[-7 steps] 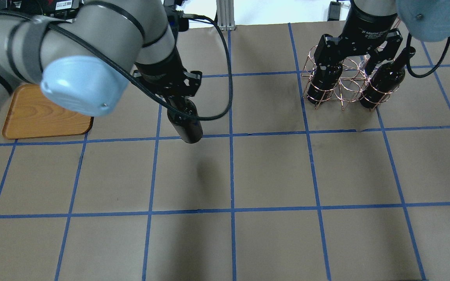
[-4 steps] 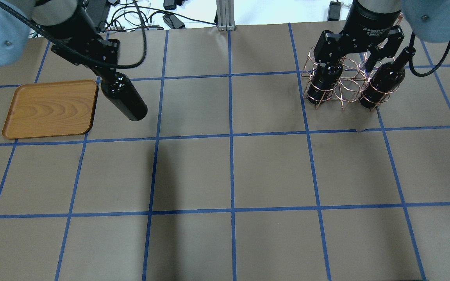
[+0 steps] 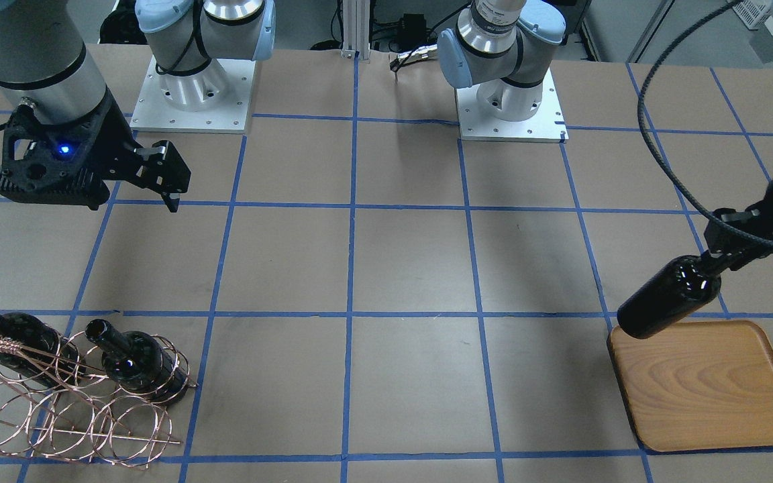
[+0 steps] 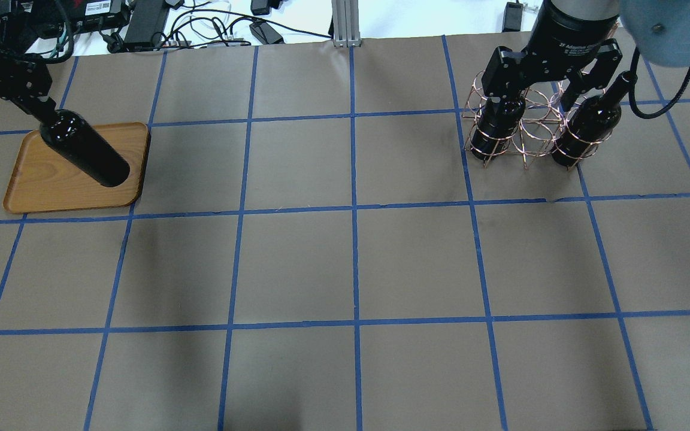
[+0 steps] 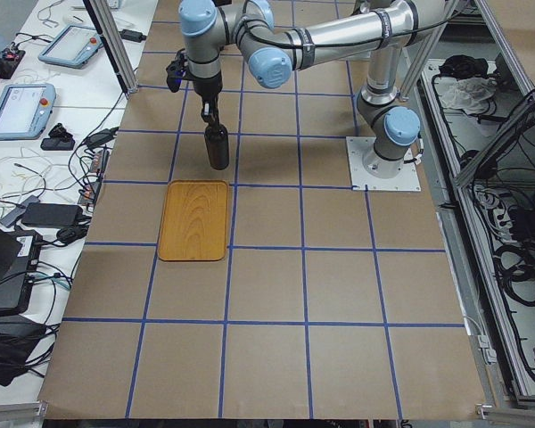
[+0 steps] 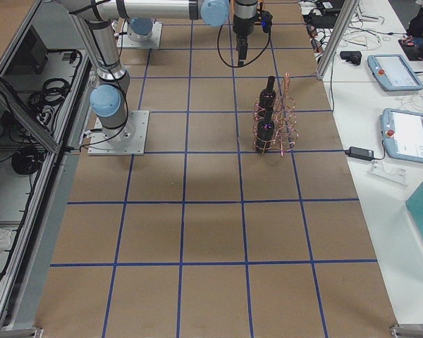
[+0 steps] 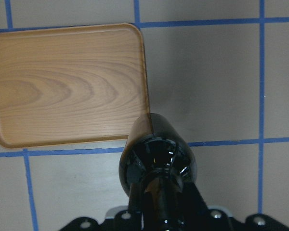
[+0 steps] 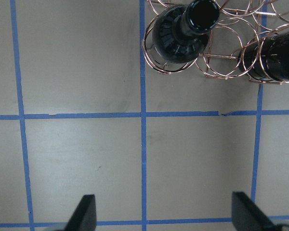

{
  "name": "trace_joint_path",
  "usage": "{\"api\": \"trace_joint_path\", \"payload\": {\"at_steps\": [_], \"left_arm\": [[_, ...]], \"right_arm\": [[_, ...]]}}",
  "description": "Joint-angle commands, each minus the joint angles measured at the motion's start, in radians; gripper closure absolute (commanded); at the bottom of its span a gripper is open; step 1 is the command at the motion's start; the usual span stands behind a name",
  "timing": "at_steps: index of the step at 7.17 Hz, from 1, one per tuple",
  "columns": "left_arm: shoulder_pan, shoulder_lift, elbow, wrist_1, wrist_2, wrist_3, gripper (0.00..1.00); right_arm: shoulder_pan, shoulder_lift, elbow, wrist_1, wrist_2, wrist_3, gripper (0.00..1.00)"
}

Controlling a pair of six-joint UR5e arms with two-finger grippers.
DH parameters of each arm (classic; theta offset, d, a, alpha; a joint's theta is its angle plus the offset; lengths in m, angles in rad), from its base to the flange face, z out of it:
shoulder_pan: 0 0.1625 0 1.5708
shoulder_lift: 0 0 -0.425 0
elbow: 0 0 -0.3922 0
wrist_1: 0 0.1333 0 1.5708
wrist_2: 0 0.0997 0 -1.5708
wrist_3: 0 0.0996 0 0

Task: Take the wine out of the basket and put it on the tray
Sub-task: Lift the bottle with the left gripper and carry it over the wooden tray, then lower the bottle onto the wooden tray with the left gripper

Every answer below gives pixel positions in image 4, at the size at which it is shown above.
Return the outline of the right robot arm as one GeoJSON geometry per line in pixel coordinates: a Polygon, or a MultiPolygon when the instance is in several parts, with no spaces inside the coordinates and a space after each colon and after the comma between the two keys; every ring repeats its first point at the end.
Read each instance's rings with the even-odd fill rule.
{"type": "Polygon", "coordinates": [[[603,89],[621,61],[616,25],[638,54],[668,68],[690,66],[690,1],[544,1],[521,51],[500,46],[481,79],[495,102],[517,100],[531,85],[568,81],[561,104],[603,89]]]}

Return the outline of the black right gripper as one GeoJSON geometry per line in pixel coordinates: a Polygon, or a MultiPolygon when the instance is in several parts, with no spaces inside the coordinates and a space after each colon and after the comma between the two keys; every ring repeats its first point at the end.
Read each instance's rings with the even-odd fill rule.
{"type": "Polygon", "coordinates": [[[563,80],[559,103],[569,112],[578,98],[604,89],[622,60],[616,40],[606,40],[621,13],[619,1],[544,1],[525,51],[498,46],[482,74],[483,95],[514,101],[525,98],[531,80],[563,80]],[[581,68],[595,63],[589,72],[581,68]]]}

